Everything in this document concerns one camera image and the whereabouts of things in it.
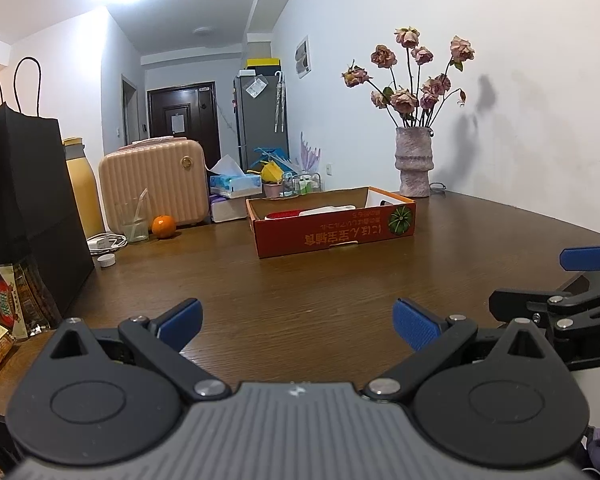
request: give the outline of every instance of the blue gripper pad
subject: blue gripper pad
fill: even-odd
[[[202,304],[192,300],[158,327],[156,337],[179,352],[200,333],[202,319]]]
[[[565,249],[560,265],[564,270],[600,270],[600,246]]]
[[[416,303],[408,303],[406,300],[398,300],[394,303],[394,330],[416,352],[439,338],[444,324],[445,321]]]

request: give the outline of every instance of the glass cup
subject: glass cup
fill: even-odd
[[[149,239],[149,222],[147,221],[146,199],[138,208],[138,199],[129,203],[116,204],[118,218],[122,224],[122,234],[130,244]]]

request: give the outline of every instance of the yellow bottle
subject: yellow bottle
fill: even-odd
[[[90,238],[104,232],[96,177],[84,156],[82,138],[72,137],[63,140],[62,143],[84,235]]]

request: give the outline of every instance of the dried rose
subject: dried rose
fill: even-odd
[[[380,92],[371,92],[371,102],[376,106],[384,110],[386,108],[386,99]]]
[[[395,59],[395,54],[385,45],[378,45],[376,51],[371,55],[371,63],[375,63],[380,68],[391,68],[393,65],[398,64],[398,60]]]
[[[471,48],[471,43],[458,36],[454,36],[451,41],[451,57],[454,63],[462,63],[467,59],[473,59],[474,53],[475,50]]]
[[[373,78],[369,77],[369,74],[366,72],[364,68],[360,68],[359,66],[352,66],[342,74],[344,78],[344,84],[349,88],[353,88],[354,86],[358,86],[367,81],[371,81]]]
[[[420,105],[425,110],[431,110],[438,102],[438,96],[424,92],[420,99]]]
[[[446,75],[440,74],[436,78],[436,81],[442,85],[443,92],[440,93],[449,92],[449,90],[451,90],[451,79],[449,79]]]
[[[445,92],[451,90],[451,80],[444,74],[440,74],[436,78],[429,78],[422,85],[422,91],[427,94],[441,96]]]
[[[391,104],[402,115],[409,115],[418,107],[418,99],[408,90],[398,90],[391,96]]]
[[[418,65],[424,65],[429,61],[433,61],[433,53],[426,46],[419,46],[411,51],[413,59]]]
[[[422,91],[426,94],[435,96],[442,95],[442,83],[438,78],[429,78],[424,82],[424,85],[422,85]]]
[[[418,46],[418,42],[420,41],[418,39],[420,33],[413,27],[396,28],[394,34],[396,43],[400,43],[404,48]]]

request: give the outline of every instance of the yellow box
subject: yellow box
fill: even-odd
[[[280,65],[279,57],[262,57],[248,59],[245,66],[278,66]]]

